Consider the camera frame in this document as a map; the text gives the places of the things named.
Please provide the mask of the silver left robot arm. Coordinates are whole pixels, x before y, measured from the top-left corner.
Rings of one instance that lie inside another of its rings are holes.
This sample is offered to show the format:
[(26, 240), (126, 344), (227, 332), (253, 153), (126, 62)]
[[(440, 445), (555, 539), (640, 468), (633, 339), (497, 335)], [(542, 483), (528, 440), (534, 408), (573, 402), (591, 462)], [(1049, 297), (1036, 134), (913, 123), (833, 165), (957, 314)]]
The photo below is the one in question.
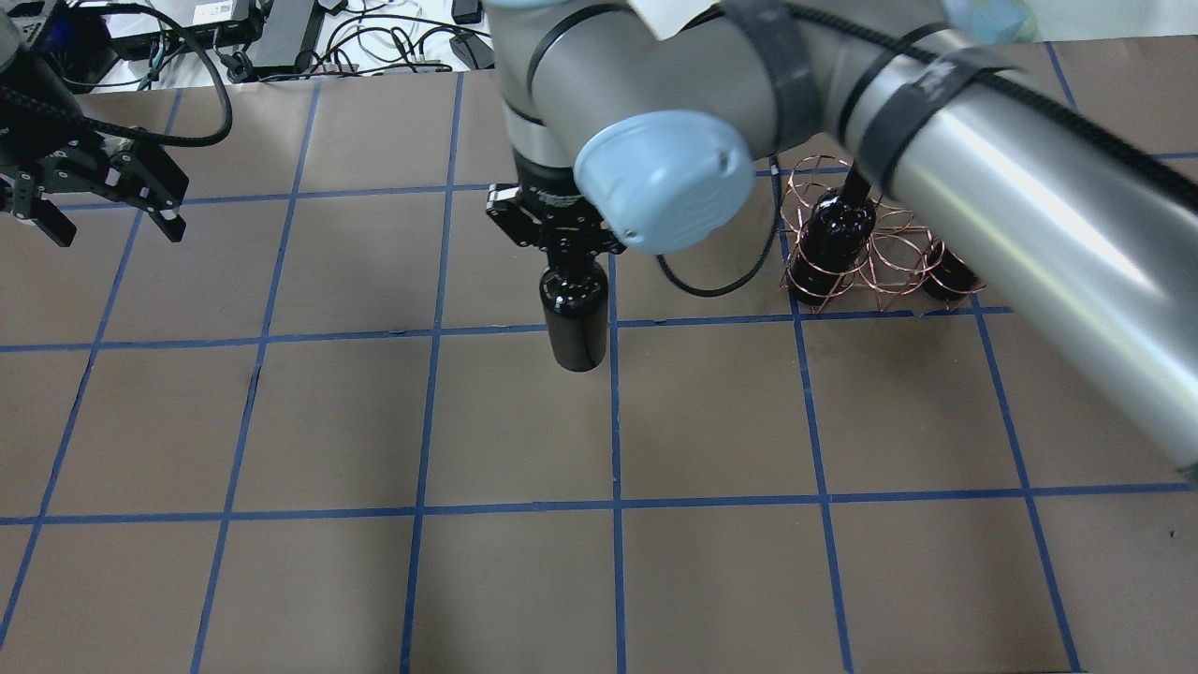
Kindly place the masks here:
[(4, 111), (1, 166), (4, 213), (68, 247), (77, 227), (52, 195), (90, 193), (146, 213), (169, 242), (182, 242), (188, 176), (158, 142), (105, 134), (52, 119), (11, 101), (25, 95), (38, 104), (81, 113), (52, 65), (34, 51), (34, 38), (4, 18)]

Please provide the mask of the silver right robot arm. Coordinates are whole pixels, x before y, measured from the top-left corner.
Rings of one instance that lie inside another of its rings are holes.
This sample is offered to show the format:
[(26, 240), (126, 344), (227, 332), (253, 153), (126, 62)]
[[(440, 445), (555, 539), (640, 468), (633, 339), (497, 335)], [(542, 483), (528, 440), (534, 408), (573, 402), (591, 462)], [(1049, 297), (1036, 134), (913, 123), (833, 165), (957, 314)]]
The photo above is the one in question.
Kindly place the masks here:
[(664, 255), (819, 132), (1194, 481), (1194, 183), (1030, 89), (938, 1), (724, 1), (661, 40), (625, 1), (485, 4), (518, 157)]

